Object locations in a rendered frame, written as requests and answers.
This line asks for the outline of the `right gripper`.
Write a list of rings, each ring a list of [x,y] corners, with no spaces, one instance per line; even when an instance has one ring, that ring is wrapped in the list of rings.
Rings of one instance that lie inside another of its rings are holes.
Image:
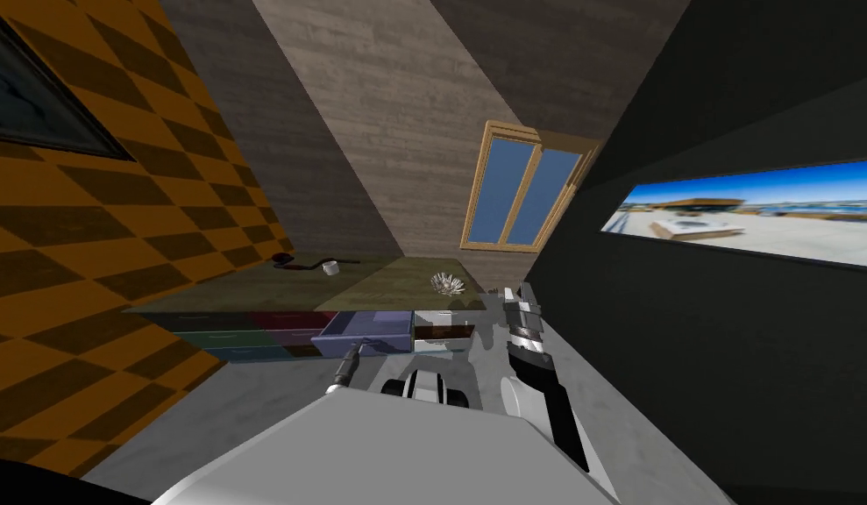
[[[519,302],[511,288],[503,289],[503,302],[506,303],[508,326],[541,326],[541,308],[540,305],[532,303],[536,302],[537,299],[528,282],[521,283],[518,288],[518,296],[521,299]]]

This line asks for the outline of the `purple drawer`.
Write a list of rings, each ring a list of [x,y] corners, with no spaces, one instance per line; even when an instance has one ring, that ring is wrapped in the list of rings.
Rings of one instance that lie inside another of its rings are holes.
[[[351,311],[337,313],[311,344],[325,358],[343,358],[359,341],[364,356],[413,351],[411,311]]]

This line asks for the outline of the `white drawer with brown inside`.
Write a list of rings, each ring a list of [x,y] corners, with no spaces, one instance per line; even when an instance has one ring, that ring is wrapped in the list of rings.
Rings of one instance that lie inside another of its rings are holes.
[[[413,353],[463,352],[480,319],[476,310],[419,310],[413,315]]]

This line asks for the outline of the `wooden framed window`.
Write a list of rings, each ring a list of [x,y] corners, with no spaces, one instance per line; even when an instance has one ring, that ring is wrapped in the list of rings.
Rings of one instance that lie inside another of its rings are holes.
[[[601,146],[598,139],[488,120],[461,248],[539,253]]]

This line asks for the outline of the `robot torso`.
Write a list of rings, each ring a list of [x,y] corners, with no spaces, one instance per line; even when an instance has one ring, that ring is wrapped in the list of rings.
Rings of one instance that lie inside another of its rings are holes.
[[[554,444],[543,396],[505,414],[342,388],[190,473],[153,505],[621,505],[586,447]]]

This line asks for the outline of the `dresser with coloured drawers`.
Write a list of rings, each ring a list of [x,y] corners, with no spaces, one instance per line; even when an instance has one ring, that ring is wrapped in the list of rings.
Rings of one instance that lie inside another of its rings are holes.
[[[300,254],[312,265],[320,254]],[[325,358],[312,344],[333,317],[346,311],[476,310],[472,277],[455,259],[365,256],[340,262],[340,274],[287,270],[272,261],[135,306],[133,313],[212,356],[231,363]],[[438,294],[437,273],[465,283],[461,295]]]

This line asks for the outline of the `wide landscape picture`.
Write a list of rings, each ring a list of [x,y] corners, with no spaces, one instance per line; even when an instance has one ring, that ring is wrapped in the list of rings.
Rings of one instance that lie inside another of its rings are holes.
[[[636,185],[602,228],[867,267],[867,160]]]

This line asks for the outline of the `dark framed picture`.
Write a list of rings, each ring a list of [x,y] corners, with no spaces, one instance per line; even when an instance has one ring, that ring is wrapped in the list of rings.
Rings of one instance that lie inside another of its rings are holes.
[[[0,141],[134,160],[1,16]]]

